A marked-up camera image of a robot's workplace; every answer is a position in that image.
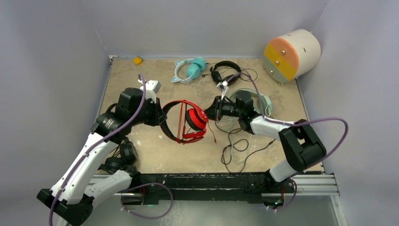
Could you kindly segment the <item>mint green headphones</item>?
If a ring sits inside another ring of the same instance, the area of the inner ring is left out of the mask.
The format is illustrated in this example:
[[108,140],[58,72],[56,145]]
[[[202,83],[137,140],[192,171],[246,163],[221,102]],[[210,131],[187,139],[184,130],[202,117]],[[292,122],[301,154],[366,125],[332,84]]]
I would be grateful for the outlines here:
[[[249,94],[252,98],[257,98],[257,101],[255,101],[256,106],[254,107],[255,111],[257,113],[264,112],[267,116],[271,115],[272,110],[273,110],[273,104],[272,104],[271,99],[262,93],[260,94],[260,97],[259,97],[256,90],[253,88],[242,87],[242,88],[234,89],[224,99],[227,100],[227,98],[229,98],[230,100],[235,102],[239,91],[247,91],[247,92],[249,92]],[[234,134],[233,133],[239,131],[238,128],[235,128],[235,125],[237,123],[238,123],[237,120],[234,119],[233,117],[223,116],[221,118],[221,120],[219,120],[215,123],[215,125],[218,129],[220,129],[222,131],[225,131],[227,133],[231,132],[231,134],[228,135],[228,138],[231,138],[231,144],[227,146],[230,148],[230,151],[231,151],[231,154],[230,154],[231,160],[236,164],[242,164],[249,155],[249,149],[250,149],[249,147],[250,147],[250,142],[252,140],[252,135],[249,136],[249,140],[247,140],[247,139],[240,140],[240,141],[247,141],[248,147],[244,150],[246,152],[245,158],[243,160],[236,159],[234,157],[233,153],[234,153],[234,151],[238,152],[239,150],[236,147],[234,147],[234,144],[233,144],[234,143]]]

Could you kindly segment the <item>red headphones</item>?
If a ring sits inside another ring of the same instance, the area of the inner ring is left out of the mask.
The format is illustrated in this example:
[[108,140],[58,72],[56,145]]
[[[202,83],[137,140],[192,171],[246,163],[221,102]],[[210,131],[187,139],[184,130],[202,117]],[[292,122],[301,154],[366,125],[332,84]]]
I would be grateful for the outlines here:
[[209,119],[205,112],[188,100],[171,101],[162,108],[162,111],[167,114],[172,107],[177,105],[180,106],[177,136],[172,133],[166,121],[160,124],[164,134],[182,145],[195,143],[203,139],[209,126]]

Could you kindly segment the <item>small black headphones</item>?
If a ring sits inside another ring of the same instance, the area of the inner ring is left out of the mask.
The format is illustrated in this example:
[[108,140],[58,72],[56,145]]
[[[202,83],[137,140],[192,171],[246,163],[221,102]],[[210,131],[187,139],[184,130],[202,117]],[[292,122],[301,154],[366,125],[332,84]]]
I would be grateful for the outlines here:
[[253,81],[258,79],[258,72],[252,68],[244,68],[237,63],[229,60],[223,60],[216,63],[206,63],[210,66],[208,73],[203,73],[202,78],[210,77],[214,83],[228,81],[229,85],[236,83],[238,80],[250,82],[250,79],[242,75],[247,74]]

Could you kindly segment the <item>black blue gaming headphones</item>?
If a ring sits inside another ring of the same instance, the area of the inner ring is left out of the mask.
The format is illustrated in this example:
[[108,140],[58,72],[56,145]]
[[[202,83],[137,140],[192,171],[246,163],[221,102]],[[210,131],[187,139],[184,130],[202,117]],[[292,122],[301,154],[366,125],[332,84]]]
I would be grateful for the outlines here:
[[103,170],[108,174],[114,174],[123,166],[134,164],[137,159],[138,153],[134,144],[128,137],[124,137],[122,142],[115,148],[114,154],[111,157],[108,157],[98,169]]

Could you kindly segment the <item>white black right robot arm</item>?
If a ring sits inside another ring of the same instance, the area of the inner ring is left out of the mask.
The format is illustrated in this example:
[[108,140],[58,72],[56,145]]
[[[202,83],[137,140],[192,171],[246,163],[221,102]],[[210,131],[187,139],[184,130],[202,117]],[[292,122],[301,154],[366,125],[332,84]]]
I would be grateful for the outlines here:
[[307,120],[266,120],[255,110],[254,100],[247,91],[239,91],[234,101],[216,96],[204,112],[213,121],[224,116],[236,117],[243,131],[267,136],[281,143],[285,158],[267,170],[264,179],[265,188],[271,192],[281,188],[285,179],[312,167],[327,154],[326,148]]

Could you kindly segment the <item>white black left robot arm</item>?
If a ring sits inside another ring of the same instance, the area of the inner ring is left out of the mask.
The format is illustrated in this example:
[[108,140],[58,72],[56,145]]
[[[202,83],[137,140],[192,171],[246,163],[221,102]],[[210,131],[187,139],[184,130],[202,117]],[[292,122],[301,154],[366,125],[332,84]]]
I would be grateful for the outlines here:
[[141,185],[140,172],[134,166],[123,166],[108,178],[93,185],[90,180],[104,158],[116,148],[138,124],[158,126],[165,120],[158,88],[127,88],[117,103],[99,115],[87,141],[72,165],[49,189],[41,189],[37,199],[50,208],[49,225],[56,213],[68,226],[80,226],[93,209],[113,196],[127,190],[136,192]]

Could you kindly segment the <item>teal cat ear headphones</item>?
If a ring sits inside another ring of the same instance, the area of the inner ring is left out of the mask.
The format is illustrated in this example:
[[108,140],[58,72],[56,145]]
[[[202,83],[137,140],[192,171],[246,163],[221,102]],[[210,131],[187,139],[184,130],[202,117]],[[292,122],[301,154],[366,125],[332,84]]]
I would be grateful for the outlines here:
[[[175,69],[174,69],[174,76],[171,80],[172,83],[188,84],[192,80],[197,79],[207,67],[205,59],[201,57],[179,60],[175,61],[174,63],[175,63]],[[189,65],[186,69],[186,78],[181,79],[178,76],[178,72],[185,65]]]

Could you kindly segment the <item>small yellow block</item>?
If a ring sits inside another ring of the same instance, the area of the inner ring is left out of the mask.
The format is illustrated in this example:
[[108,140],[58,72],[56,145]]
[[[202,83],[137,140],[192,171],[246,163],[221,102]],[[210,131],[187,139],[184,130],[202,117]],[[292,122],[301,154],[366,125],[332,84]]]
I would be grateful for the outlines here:
[[143,59],[141,58],[141,57],[139,57],[139,56],[136,56],[133,60],[132,60],[132,62],[135,64],[135,65],[141,65],[142,63],[143,63]]

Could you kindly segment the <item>round pastel drawer box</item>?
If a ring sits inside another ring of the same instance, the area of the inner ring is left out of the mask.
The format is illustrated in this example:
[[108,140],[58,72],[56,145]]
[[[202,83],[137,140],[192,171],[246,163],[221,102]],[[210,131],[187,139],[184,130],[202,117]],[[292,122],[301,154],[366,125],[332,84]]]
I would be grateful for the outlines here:
[[321,45],[309,31],[298,29],[272,38],[263,52],[263,67],[278,83],[289,83],[318,63]]

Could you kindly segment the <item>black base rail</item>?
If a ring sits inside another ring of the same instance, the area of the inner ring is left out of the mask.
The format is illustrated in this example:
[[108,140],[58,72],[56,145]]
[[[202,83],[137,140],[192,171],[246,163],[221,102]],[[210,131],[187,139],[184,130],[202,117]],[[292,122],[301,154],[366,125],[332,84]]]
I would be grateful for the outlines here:
[[295,191],[287,178],[274,183],[266,172],[140,174],[133,177],[129,193],[144,196],[144,204],[174,201],[243,201],[250,204],[280,205]]

